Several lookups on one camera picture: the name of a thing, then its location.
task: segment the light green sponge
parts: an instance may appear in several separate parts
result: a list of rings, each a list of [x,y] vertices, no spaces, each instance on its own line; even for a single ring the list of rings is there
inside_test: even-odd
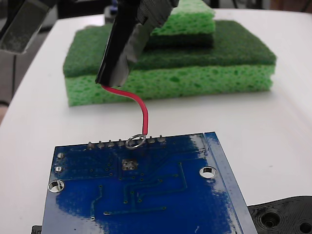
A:
[[[95,84],[102,57],[96,60],[94,54],[98,50],[103,54],[105,46],[100,45],[104,43],[106,27],[93,28],[98,31],[92,34],[79,32],[75,37],[64,65],[71,106],[128,101]],[[217,21],[213,48],[148,50],[141,55],[122,89],[143,99],[267,91],[272,85],[270,76],[275,61],[275,55],[240,24]]]

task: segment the mounting hole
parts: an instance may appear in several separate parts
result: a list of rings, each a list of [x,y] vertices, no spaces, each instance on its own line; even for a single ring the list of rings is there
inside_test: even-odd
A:
[[[59,193],[61,192],[65,187],[65,184],[61,180],[54,180],[48,185],[48,189],[52,193]]]
[[[276,227],[280,223],[281,219],[279,218],[278,214],[273,212],[268,212],[262,216],[261,222],[267,228]]]
[[[310,223],[303,223],[300,225],[300,231],[302,233],[310,233],[312,231],[312,226]]]
[[[206,179],[212,179],[216,176],[216,169],[213,167],[203,167],[199,170],[199,174]]]

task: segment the white table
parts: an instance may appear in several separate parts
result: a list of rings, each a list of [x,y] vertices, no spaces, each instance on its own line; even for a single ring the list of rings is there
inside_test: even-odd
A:
[[[149,133],[216,131],[247,205],[312,195],[312,15],[217,10],[278,56],[271,92],[148,101]],[[126,139],[141,130],[135,103],[69,108],[62,72],[75,31],[103,16],[59,20],[0,127],[0,232],[41,225],[54,147]]]

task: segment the wire insulation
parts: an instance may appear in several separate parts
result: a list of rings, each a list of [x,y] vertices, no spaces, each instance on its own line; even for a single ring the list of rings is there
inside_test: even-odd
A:
[[[147,132],[148,132],[148,111],[147,111],[146,105],[143,102],[143,100],[138,95],[135,95],[135,94],[130,93],[130,92],[122,91],[122,90],[119,90],[119,89],[114,89],[112,87],[105,86],[105,85],[102,85],[102,88],[105,89],[108,92],[113,93],[113,94],[117,94],[117,95],[128,97],[128,98],[132,98],[134,101],[136,101],[139,104],[139,106],[142,109],[142,113],[143,113],[142,134],[143,135],[147,135]]]

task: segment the green sponge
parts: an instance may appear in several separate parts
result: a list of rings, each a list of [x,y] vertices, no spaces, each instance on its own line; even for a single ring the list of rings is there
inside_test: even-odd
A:
[[[169,17],[165,25],[156,28],[145,50],[175,47],[207,47],[214,41],[214,14],[181,13]]]
[[[99,32],[77,33],[72,48],[86,48],[83,53],[71,51],[71,48],[65,61],[69,105],[128,101],[127,98],[103,91],[100,85],[94,83],[102,59],[96,60],[94,55],[98,53],[97,50],[103,54],[105,46],[101,47],[100,44],[105,39],[103,27],[93,30]],[[122,89],[136,93],[143,99],[267,91],[272,85],[270,76],[274,73],[275,61],[275,55],[240,24],[216,21],[213,48],[146,51]]]

